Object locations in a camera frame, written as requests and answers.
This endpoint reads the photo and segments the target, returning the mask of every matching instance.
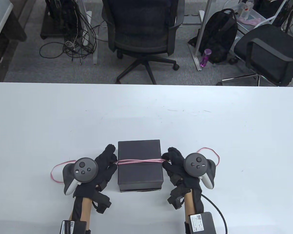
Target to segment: label sticker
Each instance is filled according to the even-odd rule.
[[[193,232],[204,231],[201,214],[190,215]]]
[[[69,222],[70,222],[71,234],[73,234],[75,222],[74,221],[69,221]],[[65,233],[65,220],[63,220],[62,222],[60,234],[67,234]]]

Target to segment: black glove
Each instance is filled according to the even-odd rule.
[[[114,164],[117,161],[114,152],[115,146],[108,145],[103,153],[96,157],[95,162],[98,165],[97,176],[88,183],[78,185],[73,195],[73,197],[87,197],[91,199],[96,211],[101,214],[104,213],[106,208],[111,206],[110,198],[100,192],[106,187],[117,169],[117,165]]]
[[[200,187],[200,180],[197,177],[190,176],[183,167],[184,157],[176,148],[168,148],[168,152],[162,155],[165,160],[163,162],[163,168],[166,170],[167,175],[170,177],[170,181],[173,185],[177,186],[171,191],[171,197],[168,198],[168,202],[174,206],[175,209],[179,209],[183,202],[180,200],[192,189],[193,203],[196,209],[196,213],[200,214],[204,212],[204,206],[201,201],[202,189]]]

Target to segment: pink rubber band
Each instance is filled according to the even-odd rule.
[[[145,159],[145,160],[139,160],[139,159],[123,159],[116,162],[117,165],[123,165],[123,164],[131,164],[131,163],[162,163],[165,162],[165,159],[157,158],[157,159]]]
[[[218,158],[218,163],[217,163],[217,165],[216,165],[216,167],[217,167],[217,166],[219,165],[219,163],[220,163],[220,157],[219,157],[219,155],[218,155],[213,149],[208,148],[208,147],[200,148],[200,149],[197,151],[197,153],[199,153],[199,152],[200,152],[201,150],[203,150],[203,149],[209,149],[209,150],[213,151],[213,152],[216,154],[216,156],[217,156],[217,158]],[[124,164],[145,163],[145,162],[148,162],[148,163],[163,163],[163,162],[165,162],[165,161],[166,161],[166,160],[165,160],[165,159],[162,159],[162,158],[146,159],[146,160],[139,160],[139,159],[123,159],[123,160],[119,160],[119,161],[115,162],[115,164],[117,164],[117,165],[124,165]],[[74,163],[74,162],[76,162],[76,160],[66,161],[66,162],[64,162],[64,163],[57,164],[56,166],[54,166],[54,168],[56,168],[57,166],[63,165],[63,164]],[[53,181],[55,181],[55,182],[57,182],[57,183],[59,183],[59,184],[62,184],[63,181],[57,181],[57,180],[54,179],[54,177],[53,177],[53,175],[52,175],[52,172],[53,172],[54,168],[52,169],[52,171],[51,171],[51,173],[50,173],[50,177],[51,177],[51,179],[52,179]]]
[[[57,164],[56,166],[54,166],[54,168],[56,168],[57,166],[60,166],[60,165],[66,164],[66,163],[74,163],[74,162],[76,162],[76,160],[66,161],[66,162],[64,162],[64,163]],[[63,183],[64,183],[63,181],[57,181],[57,180],[54,179],[54,177],[53,177],[53,175],[52,175],[52,172],[53,172],[54,168],[52,168],[52,171],[51,171],[51,173],[50,173],[50,177],[51,177],[51,179],[52,179],[53,181],[57,182],[58,184],[63,184]]]
[[[217,156],[217,158],[218,158],[218,163],[216,164],[216,167],[217,167],[217,166],[219,165],[219,163],[220,163],[220,157],[219,157],[219,155],[218,155],[213,149],[208,148],[208,147],[200,148],[200,149],[197,151],[197,153],[199,153],[202,149],[209,149],[209,150],[213,151],[214,154],[216,154],[216,156]]]

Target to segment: plastic bottle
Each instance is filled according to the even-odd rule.
[[[200,65],[201,67],[205,67],[207,62],[208,62],[208,58],[211,55],[211,50],[210,49],[206,49],[204,50]]]
[[[242,11],[240,17],[247,20],[250,15],[251,10],[253,9],[253,6],[254,6],[254,1],[248,0],[244,5],[243,11]]]

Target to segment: office chair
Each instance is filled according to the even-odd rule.
[[[129,55],[136,60],[116,79],[120,84],[131,70],[142,64],[156,85],[149,61],[173,64],[175,60],[160,58],[155,54],[175,50],[176,30],[183,22],[185,0],[102,0],[102,18],[107,23],[108,46],[117,58]]]
[[[293,38],[279,28],[265,24],[245,34],[234,47],[234,53],[245,61],[254,73],[222,79],[223,82],[253,77],[260,86],[260,79],[266,79],[276,86],[288,86],[293,78]]]

